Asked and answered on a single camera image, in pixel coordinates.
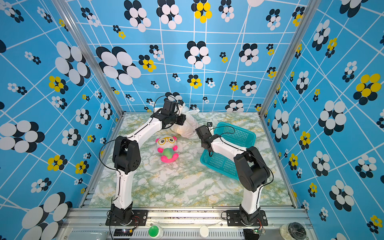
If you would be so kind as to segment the white translucent plastic bag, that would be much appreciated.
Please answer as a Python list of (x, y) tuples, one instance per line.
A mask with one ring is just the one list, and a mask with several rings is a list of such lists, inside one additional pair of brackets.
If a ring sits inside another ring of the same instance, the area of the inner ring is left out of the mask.
[(186, 115), (186, 120), (184, 121), (182, 126), (173, 125), (171, 127), (171, 130), (181, 135), (184, 138), (187, 138), (187, 139), (192, 138), (193, 136), (196, 135), (195, 129), (198, 128), (199, 126), (197, 120), (194, 118), (193, 115), (199, 112), (200, 110), (198, 108), (194, 110), (190, 110), (189, 108), (183, 106), (181, 108), (181, 113)]

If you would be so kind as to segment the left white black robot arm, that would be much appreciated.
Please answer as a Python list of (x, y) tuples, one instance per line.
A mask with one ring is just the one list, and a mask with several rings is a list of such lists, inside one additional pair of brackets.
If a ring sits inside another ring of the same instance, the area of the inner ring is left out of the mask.
[(111, 204), (111, 214), (122, 225), (130, 223), (133, 216), (133, 177), (141, 163), (141, 146), (152, 135), (167, 126), (183, 125), (185, 119), (186, 116), (181, 113), (178, 101), (165, 99), (163, 107), (154, 112), (136, 131), (115, 139), (113, 163), (117, 170), (117, 190)]

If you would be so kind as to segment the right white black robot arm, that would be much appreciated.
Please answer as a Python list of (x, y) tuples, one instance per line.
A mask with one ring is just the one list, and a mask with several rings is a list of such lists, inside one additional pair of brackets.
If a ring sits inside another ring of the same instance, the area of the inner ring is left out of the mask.
[(240, 217), (246, 226), (255, 223), (260, 215), (260, 199), (268, 178), (273, 174), (256, 147), (242, 148), (213, 135), (208, 126), (196, 129), (202, 147), (209, 153), (220, 154), (234, 162), (244, 196), (240, 204)]

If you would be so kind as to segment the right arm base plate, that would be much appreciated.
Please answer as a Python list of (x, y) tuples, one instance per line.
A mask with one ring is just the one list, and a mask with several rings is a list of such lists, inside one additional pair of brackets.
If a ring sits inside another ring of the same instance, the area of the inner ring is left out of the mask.
[[(226, 213), (228, 227), (246, 227), (246, 225), (244, 225), (244, 223), (242, 222), (240, 210), (227, 210)], [(256, 217), (257, 218), (252, 224), (252, 227), (260, 227), (260, 224), (262, 224), (263, 227), (269, 225), (265, 211), (260, 210)]]

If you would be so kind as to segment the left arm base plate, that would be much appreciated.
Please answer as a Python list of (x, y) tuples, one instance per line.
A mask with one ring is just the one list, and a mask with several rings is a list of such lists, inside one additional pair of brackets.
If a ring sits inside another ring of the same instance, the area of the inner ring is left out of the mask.
[(123, 222), (122, 220), (119, 220), (117, 217), (115, 217), (112, 212), (109, 210), (107, 211), (107, 220), (105, 225), (106, 226), (145, 226), (148, 218), (148, 210), (137, 210), (133, 209), (131, 218), (127, 220), (126, 222)]

